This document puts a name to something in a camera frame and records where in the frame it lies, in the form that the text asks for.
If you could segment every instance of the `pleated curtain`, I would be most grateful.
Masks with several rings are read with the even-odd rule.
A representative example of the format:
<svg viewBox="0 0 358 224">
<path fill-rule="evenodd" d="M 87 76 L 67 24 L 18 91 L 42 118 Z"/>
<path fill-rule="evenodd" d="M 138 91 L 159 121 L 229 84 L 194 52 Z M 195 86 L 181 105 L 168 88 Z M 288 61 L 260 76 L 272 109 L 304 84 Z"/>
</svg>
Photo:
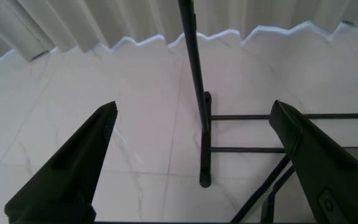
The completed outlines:
<svg viewBox="0 0 358 224">
<path fill-rule="evenodd" d="M 358 0 L 194 0 L 197 31 L 235 29 L 245 39 L 257 26 L 291 29 L 311 21 L 332 33 L 341 21 L 358 25 Z M 57 47 L 86 52 L 161 34 L 183 32 L 176 0 L 0 0 L 0 56 L 14 49 L 26 60 Z"/>
</svg>

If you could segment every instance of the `floor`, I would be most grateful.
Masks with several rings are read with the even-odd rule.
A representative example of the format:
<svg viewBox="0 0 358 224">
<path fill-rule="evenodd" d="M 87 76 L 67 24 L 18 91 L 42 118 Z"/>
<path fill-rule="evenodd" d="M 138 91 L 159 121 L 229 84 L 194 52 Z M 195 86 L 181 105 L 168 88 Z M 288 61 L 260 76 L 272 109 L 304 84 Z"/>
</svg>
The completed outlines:
<svg viewBox="0 0 358 224">
<path fill-rule="evenodd" d="M 358 112 L 358 28 L 326 35 L 308 23 L 199 35 L 213 114 L 269 113 L 280 99 L 304 113 Z M 198 183 L 201 123 L 184 38 L 169 47 L 124 40 L 58 50 L 32 63 L 0 60 L 0 223 L 5 203 L 101 105 L 119 116 L 93 205 L 97 220 L 228 222 L 277 165 L 279 154 L 213 154 L 213 184 Z M 317 121 L 358 146 L 358 121 Z M 212 124 L 214 146 L 280 146 L 266 121 Z M 350 150 L 358 158 L 358 149 Z M 277 195 L 276 222 L 313 221 L 296 175 Z M 260 219 L 260 202 L 244 219 Z"/>
</svg>

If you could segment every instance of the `white tile floor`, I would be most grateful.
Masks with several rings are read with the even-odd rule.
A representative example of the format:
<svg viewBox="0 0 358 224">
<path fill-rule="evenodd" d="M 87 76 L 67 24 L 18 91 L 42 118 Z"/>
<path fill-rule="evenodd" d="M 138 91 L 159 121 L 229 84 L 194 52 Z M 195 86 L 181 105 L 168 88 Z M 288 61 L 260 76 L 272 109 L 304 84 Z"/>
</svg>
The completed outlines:
<svg viewBox="0 0 358 224">
<path fill-rule="evenodd" d="M 341 24 L 329 37 L 309 24 L 294 30 L 262 27 L 243 43 L 235 33 L 199 36 L 213 114 L 269 113 L 276 99 L 305 113 L 358 112 L 358 29 Z M 114 133 L 109 145 L 93 202 L 97 220 L 229 221 L 282 157 L 213 154 L 213 184 L 199 186 L 201 124 L 184 39 L 170 48 L 155 39 L 113 51 L 57 51 L 32 63 L 12 54 L 0 60 L 0 223 L 13 194 L 113 100 L 123 138 Z M 316 124 L 339 144 L 358 146 L 358 121 Z M 212 126 L 214 146 L 281 145 L 266 121 Z M 295 175 L 277 197 L 293 207 L 276 208 L 277 221 L 313 220 Z M 256 206 L 246 221 L 259 219 Z"/>
</svg>

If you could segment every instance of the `horizontal metal bar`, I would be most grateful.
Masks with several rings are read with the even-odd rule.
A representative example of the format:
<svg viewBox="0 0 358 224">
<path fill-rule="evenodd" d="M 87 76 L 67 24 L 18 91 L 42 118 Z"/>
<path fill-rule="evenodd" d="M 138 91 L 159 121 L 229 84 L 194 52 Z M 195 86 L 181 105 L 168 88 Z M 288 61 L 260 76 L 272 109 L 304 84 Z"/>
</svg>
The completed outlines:
<svg viewBox="0 0 358 224">
<path fill-rule="evenodd" d="M 358 149 L 358 146 L 343 147 L 344 149 Z M 258 152 L 258 153 L 285 153 L 279 147 L 211 147 L 211 152 Z"/>
<path fill-rule="evenodd" d="M 358 119 L 358 113 L 304 114 L 308 119 Z M 269 114 L 211 115 L 212 121 L 269 119 Z"/>
</svg>

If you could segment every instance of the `curtain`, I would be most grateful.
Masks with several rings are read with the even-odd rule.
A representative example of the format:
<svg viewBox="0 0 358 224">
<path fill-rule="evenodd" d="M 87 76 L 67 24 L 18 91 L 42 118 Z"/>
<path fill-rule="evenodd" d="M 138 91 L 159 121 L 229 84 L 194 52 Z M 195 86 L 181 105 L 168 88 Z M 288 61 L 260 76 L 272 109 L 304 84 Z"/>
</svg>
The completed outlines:
<svg viewBox="0 0 358 224">
<path fill-rule="evenodd" d="M 235 29 L 245 39 L 257 26 L 284 29 L 304 22 L 332 33 L 341 21 L 358 25 L 358 0 L 194 0 L 197 31 Z M 14 49 L 26 60 L 57 47 L 86 52 L 161 34 L 183 32 L 176 0 L 0 0 L 0 57 Z"/>
</svg>

